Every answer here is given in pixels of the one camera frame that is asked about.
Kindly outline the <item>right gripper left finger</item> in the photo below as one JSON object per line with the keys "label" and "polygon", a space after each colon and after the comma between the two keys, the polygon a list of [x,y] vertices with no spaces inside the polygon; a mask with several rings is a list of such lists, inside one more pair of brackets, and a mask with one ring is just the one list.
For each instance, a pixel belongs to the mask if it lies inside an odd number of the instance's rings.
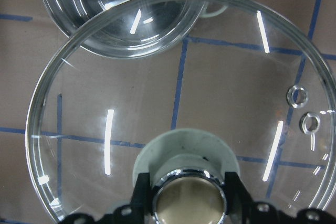
{"label": "right gripper left finger", "polygon": [[150,173],[139,173],[131,197],[131,216],[133,219],[146,219],[152,216],[153,190]]}

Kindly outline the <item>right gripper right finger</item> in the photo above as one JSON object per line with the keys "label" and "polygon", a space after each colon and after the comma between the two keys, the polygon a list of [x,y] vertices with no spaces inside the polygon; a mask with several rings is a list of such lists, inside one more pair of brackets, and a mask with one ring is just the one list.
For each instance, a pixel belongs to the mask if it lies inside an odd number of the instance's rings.
{"label": "right gripper right finger", "polygon": [[247,221],[252,197],[236,172],[225,173],[224,194],[231,221]]}

